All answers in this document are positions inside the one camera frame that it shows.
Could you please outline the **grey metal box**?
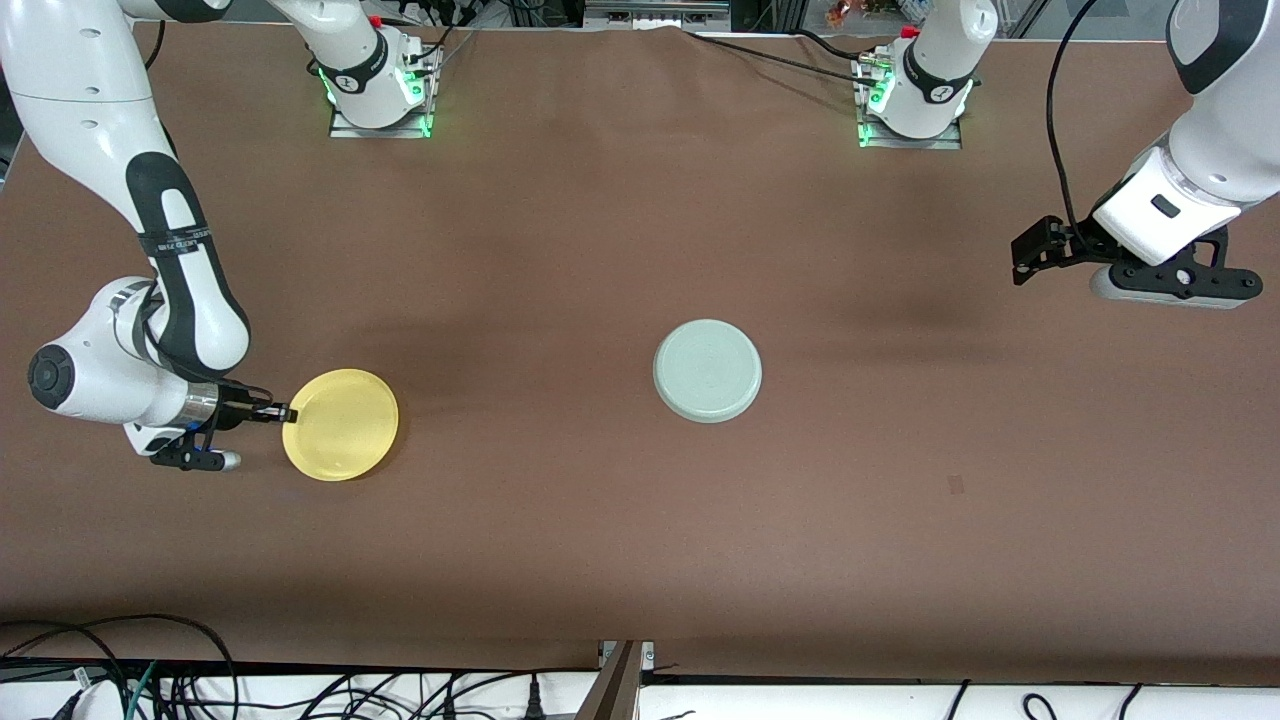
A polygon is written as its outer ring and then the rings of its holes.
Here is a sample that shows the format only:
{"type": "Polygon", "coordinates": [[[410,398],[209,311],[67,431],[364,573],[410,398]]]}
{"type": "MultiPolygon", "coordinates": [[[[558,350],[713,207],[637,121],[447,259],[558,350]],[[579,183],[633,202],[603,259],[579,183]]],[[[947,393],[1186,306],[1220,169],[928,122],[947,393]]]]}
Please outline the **grey metal box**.
{"type": "Polygon", "coordinates": [[[654,29],[673,26],[694,32],[731,32],[730,0],[582,0],[585,29],[654,29]]]}

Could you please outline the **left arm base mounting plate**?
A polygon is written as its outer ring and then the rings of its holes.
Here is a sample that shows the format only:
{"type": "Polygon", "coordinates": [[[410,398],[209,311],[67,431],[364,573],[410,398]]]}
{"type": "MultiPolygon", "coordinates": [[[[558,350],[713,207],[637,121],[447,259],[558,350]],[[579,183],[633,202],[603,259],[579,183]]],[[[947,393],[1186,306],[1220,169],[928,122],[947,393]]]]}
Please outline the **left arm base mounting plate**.
{"type": "Polygon", "coordinates": [[[883,53],[863,53],[850,61],[854,77],[870,85],[855,88],[858,141],[863,147],[959,150],[959,118],[973,82],[959,91],[948,86],[946,102],[929,102],[910,79],[899,76],[895,60],[883,53]]]}

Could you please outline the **aluminium profile beam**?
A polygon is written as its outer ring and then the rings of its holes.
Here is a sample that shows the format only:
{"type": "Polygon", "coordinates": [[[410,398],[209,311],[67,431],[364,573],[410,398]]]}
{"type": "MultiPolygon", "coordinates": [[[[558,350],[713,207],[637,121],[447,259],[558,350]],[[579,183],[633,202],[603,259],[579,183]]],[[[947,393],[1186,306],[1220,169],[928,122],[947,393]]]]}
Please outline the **aluminium profile beam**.
{"type": "Polygon", "coordinates": [[[637,720],[643,676],[655,666],[652,641],[603,641],[602,669],[573,720],[637,720]]]}

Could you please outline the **white power adapter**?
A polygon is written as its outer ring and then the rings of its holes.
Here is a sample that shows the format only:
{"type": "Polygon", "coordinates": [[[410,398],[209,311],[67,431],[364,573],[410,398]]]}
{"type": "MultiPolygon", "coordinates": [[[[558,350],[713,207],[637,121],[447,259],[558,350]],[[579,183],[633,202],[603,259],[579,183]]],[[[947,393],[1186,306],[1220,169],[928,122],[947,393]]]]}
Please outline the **white power adapter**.
{"type": "Polygon", "coordinates": [[[49,720],[125,720],[127,705],[128,698],[122,701],[118,684],[97,682],[74,688],[49,720]]]}

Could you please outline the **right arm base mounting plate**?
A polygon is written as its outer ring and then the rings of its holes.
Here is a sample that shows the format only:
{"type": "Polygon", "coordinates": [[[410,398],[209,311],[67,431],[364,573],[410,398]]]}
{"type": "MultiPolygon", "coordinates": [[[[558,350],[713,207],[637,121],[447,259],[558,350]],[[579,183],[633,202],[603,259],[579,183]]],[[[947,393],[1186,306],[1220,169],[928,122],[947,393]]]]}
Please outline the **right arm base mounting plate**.
{"type": "Polygon", "coordinates": [[[333,138],[429,138],[442,73],[443,49],[390,27],[378,31],[381,64],[361,79],[320,69],[333,108],[333,138]]]}

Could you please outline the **brown table cover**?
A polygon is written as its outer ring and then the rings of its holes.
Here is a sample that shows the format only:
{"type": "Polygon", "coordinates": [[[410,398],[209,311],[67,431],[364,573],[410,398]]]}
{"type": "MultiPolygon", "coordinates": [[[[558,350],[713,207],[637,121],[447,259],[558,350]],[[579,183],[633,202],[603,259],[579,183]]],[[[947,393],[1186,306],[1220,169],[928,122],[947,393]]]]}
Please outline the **brown table cover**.
{"type": "Polygon", "coordinates": [[[430,138],[332,138],[284,26],[178,26],[151,72],[252,348],[399,401],[326,483],[275,427],[230,473],[136,456],[26,373],[132,228],[22,143],[0,190],[0,620],[172,612],[241,662],[1280,683],[1280,197],[1231,311],[1010,278],[1061,209],[1047,42],[996,44],[957,151],[863,149],[852,90],[690,38],[481,31],[430,138]],[[652,364],[736,325],[763,386],[672,413],[652,364]]]}

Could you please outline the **yellow plastic plate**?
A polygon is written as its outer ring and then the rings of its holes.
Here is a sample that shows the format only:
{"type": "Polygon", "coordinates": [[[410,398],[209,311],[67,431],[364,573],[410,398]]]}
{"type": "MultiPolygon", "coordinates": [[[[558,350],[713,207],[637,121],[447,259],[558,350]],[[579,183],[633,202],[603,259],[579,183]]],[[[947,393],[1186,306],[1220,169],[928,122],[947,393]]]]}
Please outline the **yellow plastic plate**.
{"type": "Polygon", "coordinates": [[[292,466],[320,482],[346,482],[371,471],[390,451],[399,428],[399,406],[388,383],[371,372],[326,372],[291,400],[297,413],[282,428],[292,466]]]}

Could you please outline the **pale green plastic plate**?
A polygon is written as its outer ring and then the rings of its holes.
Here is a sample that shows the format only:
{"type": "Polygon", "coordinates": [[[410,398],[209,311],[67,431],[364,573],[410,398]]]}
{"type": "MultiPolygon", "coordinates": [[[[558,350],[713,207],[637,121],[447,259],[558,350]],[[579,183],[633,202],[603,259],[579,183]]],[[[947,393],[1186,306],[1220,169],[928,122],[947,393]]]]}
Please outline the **pale green plastic plate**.
{"type": "Polygon", "coordinates": [[[744,414],[764,379],[762,356],[750,337],[727,322],[703,318],[676,327],[658,345],[652,377],[676,415],[719,424],[744,414]]]}

